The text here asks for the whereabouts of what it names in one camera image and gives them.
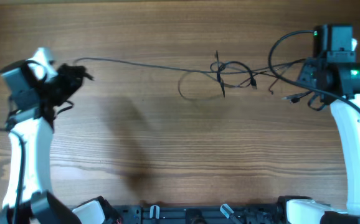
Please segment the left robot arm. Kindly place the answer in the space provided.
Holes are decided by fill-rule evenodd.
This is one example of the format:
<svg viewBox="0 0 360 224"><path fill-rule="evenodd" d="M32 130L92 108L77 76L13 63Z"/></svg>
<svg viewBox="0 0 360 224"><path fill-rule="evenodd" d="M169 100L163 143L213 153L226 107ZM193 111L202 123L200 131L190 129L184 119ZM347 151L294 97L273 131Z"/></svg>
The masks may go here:
<svg viewBox="0 0 360 224"><path fill-rule="evenodd" d="M93 77L83 66L54 69L37 60L12 63L0 75L11 91L9 104L15 105L4 128L11 142L11 167L0 223L106 223L102 197L68 208L52 193L50 179L55 108Z"/></svg>

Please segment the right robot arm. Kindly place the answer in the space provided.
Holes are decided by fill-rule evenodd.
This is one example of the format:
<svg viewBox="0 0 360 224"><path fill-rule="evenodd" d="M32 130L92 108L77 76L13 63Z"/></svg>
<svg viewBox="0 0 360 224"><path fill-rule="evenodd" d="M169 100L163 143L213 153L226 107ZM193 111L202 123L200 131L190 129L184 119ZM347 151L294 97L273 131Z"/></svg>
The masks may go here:
<svg viewBox="0 0 360 224"><path fill-rule="evenodd" d="M360 223L360 63L357 41L347 24L324 24L309 31L313 55L302 66L291 85L304 88L330 108L336 122L348 181L346 209L336 209L310 198L285 199L287 223Z"/></svg>

